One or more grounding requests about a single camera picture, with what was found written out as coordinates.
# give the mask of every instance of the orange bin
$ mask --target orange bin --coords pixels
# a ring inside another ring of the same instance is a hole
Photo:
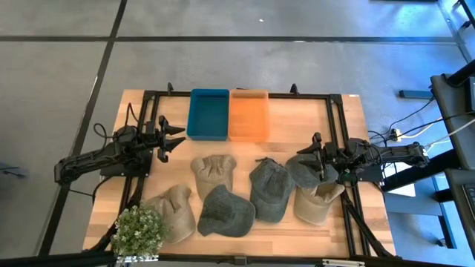
[[[269,138],[267,90],[231,90],[229,138],[238,142],[265,142]]]

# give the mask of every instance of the blue bin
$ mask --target blue bin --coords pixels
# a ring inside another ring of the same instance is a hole
[[[193,89],[186,134],[193,140],[226,141],[229,90]]]

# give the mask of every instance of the plastic bin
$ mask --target plastic bin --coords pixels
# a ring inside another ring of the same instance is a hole
[[[231,90],[229,138],[238,142],[265,142],[269,138],[267,90]]]
[[[186,134],[193,140],[226,141],[229,90],[193,89]]]

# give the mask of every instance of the gray bucket hat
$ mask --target gray bucket hat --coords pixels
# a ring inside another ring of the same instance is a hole
[[[280,222],[295,186],[288,170],[273,159],[265,158],[249,178],[252,183],[250,200],[255,207],[256,219]]]
[[[299,188],[295,193],[294,214],[313,225],[323,225],[333,200],[345,190],[336,182],[324,183],[314,188]]]
[[[176,185],[163,194],[152,197],[145,202],[152,205],[162,215],[171,228],[167,243],[178,243],[193,234],[196,226],[188,198],[191,190],[186,185]]]
[[[321,171],[315,171],[300,163],[300,161],[313,160],[317,160],[314,154],[297,154],[287,160],[285,167],[289,170],[295,184],[301,188],[314,188],[321,183],[335,182],[338,179],[338,172],[330,164],[325,164],[327,179],[324,179]]]
[[[218,185],[205,198],[198,231],[203,236],[217,233],[243,237],[251,230],[254,217],[255,208],[251,202],[230,193],[226,186]]]
[[[232,191],[232,170],[236,161],[229,155],[211,155],[198,157],[191,162],[191,170],[196,179],[196,188],[201,200],[211,192],[216,185],[225,185]]]

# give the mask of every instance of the gray cap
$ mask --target gray cap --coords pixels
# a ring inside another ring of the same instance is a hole
[[[227,237],[243,237],[254,223],[254,205],[242,197],[218,185],[206,196],[198,221],[198,231],[207,236],[211,233]]]
[[[294,188],[294,181],[287,169],[273,159],[265,158],[249,178],[256,219],[270,223],[280,222]]]
[[[191,162],[191,170],[196,179],[196,188],[201,200],[216,187],[225,185],[232,191],[232,170],[236,161],[229,155],[211,155],[205,158],[198,157]]]
[[[338,172],[330,164],[325,164],[327,179],[324,179],[321,171],[315,171],[300,163],[313,160],[317,160],[314,154],[297,154],[285,163],[285,167],[299,187],[314,188],[321,183],[335,182],[338,179]]]
[[[145,204],[152,205],[170,227],[167,243],[178,243],[193,234],[196,228],[193,212],[188,202],[191,190],[186,185],[176,185],[163,194],[152,197]]]
[[[324,183],[314,188],[299,188],[295,192],[294,214],[314,225],[323,225],[333,200],[344,191],[344,185]]]

